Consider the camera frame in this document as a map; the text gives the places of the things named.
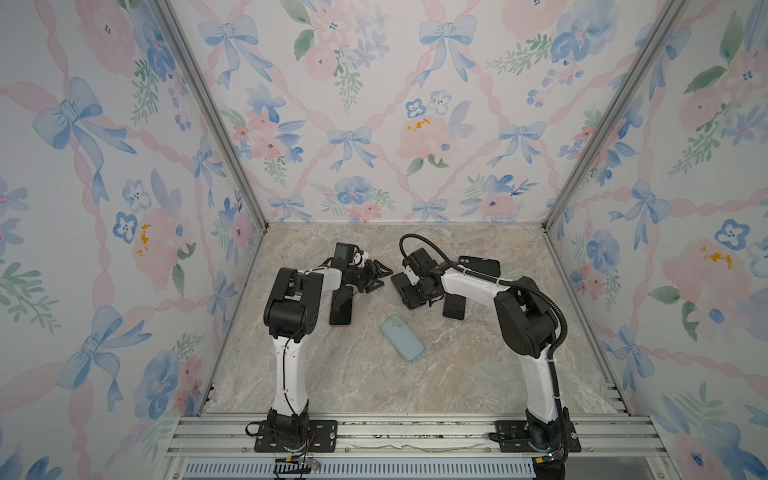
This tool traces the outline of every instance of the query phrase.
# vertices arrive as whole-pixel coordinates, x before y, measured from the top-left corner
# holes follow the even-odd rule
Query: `black smartphone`
[[[498,260],[491,260],[489,258],[481,258],[481,257],[468,257],[466,255],[461,255],[458,258],[458,262],[469,268],[470,270],[474,270],[475,272],[484,273],[485,275],[491,275],[491,276],[501,276],[502,275],[502,265],[498,262]]]
[[[354,290],[351,286],[343,286],[333,291],[331,296],[331,326],[349,326],[352,323],[352,297]]]

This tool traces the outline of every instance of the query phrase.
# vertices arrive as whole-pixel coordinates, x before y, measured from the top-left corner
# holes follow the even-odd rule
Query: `gray marble surface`
[[[605,379],[584,337],[538,225],[270,225],[250,286],[214,376],[206,412],[266,412],[275,389],[272,339],[262,315],[282,266],[306,269],[333,254],[336,241],[354,243],[396,273],[398,242],[419,233],[451,258],[494,258],[502,276],[533,278],[570,319],[568,337],[555,354],[563,403],[573,413],[615,412]],[[406,251],[420,247],[407,240]],[[464,321],[442,316],[442,303],[407,310],[389,278],[370,294],[354,297],[352,325],[328,324],[330,294],[306,340],[306,389],[310,411],[413,413],[521,413],[525,384],[520,363],[504,343],[495,313],[468,301]],[[399,314],[427,345],[407,363],[379,330]]]

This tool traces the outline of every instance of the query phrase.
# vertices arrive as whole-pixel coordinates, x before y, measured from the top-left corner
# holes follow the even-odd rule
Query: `blue flower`
[[[168,47],[165,37],[146,3],[141,2],[131,11],[134,23],[134,39],[139,48],[147,55],[152,71],[165,80],[166,74],[176,70],[176,61]]]
[[[752,274],[759,278],[768,278],[768,237],[763,238],[762,243],[751,243],[746,252],[752,260]]]
[[[134,414],[142,419],[159,419],[168,407],[168,398],[179,385],[179,354],[162,350],[150,360],[134,392]]]
[[[438,115],[445,115],[448,113],[448,105],[451,103],[451,99],[451,95],[445,93],[445,90],[433,91],[429,94],[427,108],[434,110]]]
[[[750,226],[737,223],[733,218],[723,222],[723,226],[715,233],[715,240],[731,250],[744,250],[746,236],[750,234]]]
[[[355,28],[355,33],[362,33],[363,37],[367,37],[368,32],[366,31],[366,28],[371,26],[371,22],[368,22],[368,15],[364,13],[356,14],[355,23],[357,24],[357,28]]]
[[[235,295],[237,295],[235,282],[227,286],[227,278],[224,276],[224,272],[219,271],[216,275],[214,294],[208,299],[206,310],[209,315],[214,315],[216,310],[221,310],[221,329],[223,332],[227,331],[227,304],[224,302],[224,299]]]
[[[758,115],[757,112],[759,110],[760,106],[756,105],[750,113],[746,115],[736,114],[736,125],[723,129],[724,135],[733,137],[734,147],[739,144],[742,138],[746,138],[747,140],[755,139],[755,132],[752,131],[752,128],[760,129],[765,127],[763,119],[766,117],[766,112],[764,111]]]
[[[32,467],[29,468],[25,480],[56,480],[56,478],[64,472],[64,469],[61,467],[51,468],[51,470],[46,473],[45,470],[48,469],[48,463],[50,461],[51,457],[48,455],[36,461]]]
[[[371,68],[371,60],[376,60],[376,56],[371,53],[371,41],[366,39],[366,43],[362,43],[362,39],[358,39],[357,48],[355,48],[355,65],[365,65],[366,68]]]
[[[15,230],[18,226],[20,218],[9,218],[3,223],[0,223],[0,257],[5,253],[5,244],[10,243],[12,245],[19,245],[24,241],[19,235],[11,233],[11,230]]]
[[[495,175],[489,175],[488,179],[485,180],[482,191],[486,194],[511,194],[512,188],[507,184],[514,179],[512,175],[505,175],[499,179],[496,179]]]
[[[138,220],[136,220],[136,215],[126,215],[123,212],[118,212],[114,227],[112,227],[112,233],[117,238],[123,239],[125,243],[130,243],[134,241],[137,226]]]
[[[334,189],[337,193],[336,198],[345,205],[352,202],[362,205],[373,198],[373,186],[363,177],[342,178]]]
[[[587,257],[592,260],[595,271],[603,276],[611,276],[616,272],[621,258],[619,243],[608,230],[598,230],[587,243]]]
[[[383,14],[381,5],[376,6],[376,16],[373,17],[373,24],[379,30],[386,30],[386,22],[389,21],[389,14]]]
[[[144,191],[144,184],[141,180],[129,180],[123,187],[123,198],[127,200],[131,211],[136,213],[140,210],[146,210],[152,204],[149,194]]]
[[[746,479],[744,471],[757,478],[768,478],[768,469],[759,458],[739,447],[741,431],[736,424],[707,419],[701,422],[701,434],[715,455],[720,458],[731,478]]]
[[[276,124],[280,123],[280,115],[277,113],[277,109],[285,107],[286,101],[283,97],[272,98],[270,91],[263,84],[259,84],[258,87],[248,87],[246,93],[250,97],[248,99],[248,105],[250,105],[254,112],[261,114],[261,111],[266,108],[266,111],[270,114],[270,121]]]
[[[559,35],[552,42],[552,59],[580,61],[598,53],[616,36],[616,17],[614,0],[577,3],[558,22]]]
[[[373,43],[371,44],[371,48],[376,52],[376,54],[380,58],[384,58],[384,54],[389,51],[389,45],[384,44],[384,42],[386,41],[386,33],[384,32],[379,33],[378,30],[374,30],[371,33],[371,39],[373,40]]]
[[[422,99],[416,98],[414,101],[406,103],[406,112],[408,113],[408,118],[416,118],[425,114],[427,109],[422,103]]]
[[[25,212],[29,210],[29,205],[22,202],[27,199],[27,189],[17,188],[11,192],[8,192],[8,184],[3,177],[0,177],[0,217],[5,215],[8,208],[12,208],[17,212]]]

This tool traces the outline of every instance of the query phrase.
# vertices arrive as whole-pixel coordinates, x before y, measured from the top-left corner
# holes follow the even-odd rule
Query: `floral wallpaper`
[[[664,0],[171,4],[268,220],[534,222]]]
[[[144,2],[4,2],[0,45],[0,479],[153,478],[257,228]]]
[[[766,109],[768,2],[693,0],[551,232],[686,480],[768,478]]]

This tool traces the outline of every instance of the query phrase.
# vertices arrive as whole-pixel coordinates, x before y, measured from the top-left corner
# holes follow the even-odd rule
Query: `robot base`
[[[310,420],[309,439],[312,445],[309,451],[312,453],[333,453],[336,450],[336,430],[339,423],[336,420]],[[255,452],[260,453],[285,453],[286,449],[274,439],[270,441],[269,428],[266,420],[259,423],[259,432],[256,434]]]
[[[576,429],[570,419],[567,408],[563,409],[563,416],[565,417],[565,430],[568,433],[568,441],[566,442],[568,451],[580,452],[581,443],[579,442],[578,435],[576,435]],[[540,421],[530,414],[528,414],[528,417],[529,420],[497,420],[494,422],[496,432],[509,439],[498,443],[503,453],[538,452],[538,450],[531,445],[532,435],[528,427],[530,421]],[[560,427],[558,423],[558,420],[553,420],[550,422],[550,425],[542,425],[543,429],[550,431],[549,436],[552,437],[550,443],[554,444],[553,448],[555,450],[560,445]]]

